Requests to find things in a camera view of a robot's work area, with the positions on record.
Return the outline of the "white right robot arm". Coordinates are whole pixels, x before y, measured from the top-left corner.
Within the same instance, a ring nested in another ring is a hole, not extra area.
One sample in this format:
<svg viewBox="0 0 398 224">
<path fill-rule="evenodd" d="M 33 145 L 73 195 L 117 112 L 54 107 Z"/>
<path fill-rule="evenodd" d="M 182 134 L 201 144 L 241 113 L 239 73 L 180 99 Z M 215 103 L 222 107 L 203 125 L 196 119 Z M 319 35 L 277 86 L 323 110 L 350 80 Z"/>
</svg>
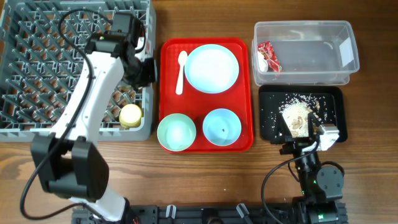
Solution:
<svg viewBox="0 0 398 224">
<path fill-rule="evenodd" d="M 265 185 L 268 178 L 278 169 L 292 162 L 295 164 L 302 196 L 293 199 L 293 210 L 297 223 L 346 223 L 339 199 L 343 197 L 345 171 L 336 162 L 321 162 L 319 151 L 332 147 L 340 136 L 334 124 L 321 124 L 314 114 L 307 115 L 308 136 L 294 137 L 282 115 L 277 115 L 277 130 L 284 138 L 280 154 L 293 155 L 292 159 L 275 166 L 264 178 L 261 200 L 268 215 L 276 223 L 282 223 L 266 205 Z"/>
</svg>

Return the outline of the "white tissue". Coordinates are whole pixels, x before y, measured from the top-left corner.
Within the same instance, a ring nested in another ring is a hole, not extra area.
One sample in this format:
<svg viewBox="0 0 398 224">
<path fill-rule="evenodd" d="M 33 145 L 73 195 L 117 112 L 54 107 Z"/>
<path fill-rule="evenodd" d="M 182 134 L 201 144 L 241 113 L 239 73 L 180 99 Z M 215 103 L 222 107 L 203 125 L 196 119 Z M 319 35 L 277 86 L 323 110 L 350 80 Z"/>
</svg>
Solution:
<svg viewBox="0 0 398 224">
<path fill-rule="evenodd" d="M 257 57 L 258 57 L 258 66 L 259 70 L 261 72 L 267 72 L 269 69 L 267 60 L 265 59 L 264 55 L 260 53 L 260 51 L 257 52 Z"/>
</svg>

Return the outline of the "red strawberry cake wrapper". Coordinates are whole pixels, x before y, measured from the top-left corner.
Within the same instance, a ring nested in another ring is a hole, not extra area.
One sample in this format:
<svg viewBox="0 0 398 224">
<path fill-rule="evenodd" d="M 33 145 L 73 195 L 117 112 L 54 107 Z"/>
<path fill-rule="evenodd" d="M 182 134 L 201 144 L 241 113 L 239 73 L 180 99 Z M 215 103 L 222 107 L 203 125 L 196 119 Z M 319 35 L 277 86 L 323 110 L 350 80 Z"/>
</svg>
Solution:
<svg viewBox="0 0 398 224">
<path fill-rule="evenodd" d="M 282 68 L 282 65 L 280 64 L 274 48 L 271 44 L 270 41 L 263 42 L 257 46 L 257 51 L 260 53 L 260 58 L 267 62 L 268 67 L 273 71 L 273 72 L 283 72 L 284 69 Z"/>
</svg>

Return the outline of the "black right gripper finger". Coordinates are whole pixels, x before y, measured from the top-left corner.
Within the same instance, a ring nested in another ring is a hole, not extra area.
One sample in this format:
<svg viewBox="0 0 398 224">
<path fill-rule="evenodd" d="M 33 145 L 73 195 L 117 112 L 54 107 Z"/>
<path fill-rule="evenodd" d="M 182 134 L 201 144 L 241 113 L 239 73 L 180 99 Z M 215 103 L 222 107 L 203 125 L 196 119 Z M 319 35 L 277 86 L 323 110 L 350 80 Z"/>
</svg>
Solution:
<svg viewBox="0 0 398 224">
<path fill-rule="evenodd" d="M 292 140 L 292 133 L 290 132 L 285 119 L 281 113 L 278 113 L 275 121 L 276 127 L 276 140 Z"/>
<path fill-rule="evenodd" d="M 314 138 L 318 133 L 318 127 L 320 125 L 320 122 L 313 113 L 308 114 L 307 120 L 308 120 L 308 137 Z"/>
</svg>

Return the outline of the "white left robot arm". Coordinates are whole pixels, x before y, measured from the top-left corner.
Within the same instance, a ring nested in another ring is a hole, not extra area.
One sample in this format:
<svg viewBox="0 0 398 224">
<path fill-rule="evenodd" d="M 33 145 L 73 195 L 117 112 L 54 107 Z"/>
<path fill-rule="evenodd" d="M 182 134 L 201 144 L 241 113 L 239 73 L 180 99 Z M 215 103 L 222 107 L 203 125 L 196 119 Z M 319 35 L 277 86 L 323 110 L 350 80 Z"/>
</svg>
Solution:
<svg viewBox="0 0 398 224">
<path fill-rule="evenodd" d="M 59 120 L 46 136 L 33 138 L 32 179 L 44 192 L 69 199 L 99 222 L 132 223 L 129 200 L 109 186 L 109 166 L 97 145 L 108 103 L 119 85 L 142 93 L 140 104 L 127 100 L 119 112 L 117 139 L 143 141 L 152 131 L 153 49 L 145 32 L 116 29 L 94 33 L 81 50 L 83 70 Z"/>
</svg>

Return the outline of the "yellow plastic cup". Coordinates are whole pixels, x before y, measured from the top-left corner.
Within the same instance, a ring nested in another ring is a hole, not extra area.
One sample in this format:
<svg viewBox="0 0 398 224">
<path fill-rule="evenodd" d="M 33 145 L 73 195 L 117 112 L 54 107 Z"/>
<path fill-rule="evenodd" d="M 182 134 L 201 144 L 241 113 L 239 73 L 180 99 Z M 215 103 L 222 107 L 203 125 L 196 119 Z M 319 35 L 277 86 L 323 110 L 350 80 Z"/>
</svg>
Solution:
<svg viewBox="0 0 398 224">
<path fill-rule="evenodd" d="M 119 114 L 119 122 L 124 128 L 138 128 L 143 116 L 142 109 L 135 104 L 128 104 L 122 108 Z"/>
</svg>

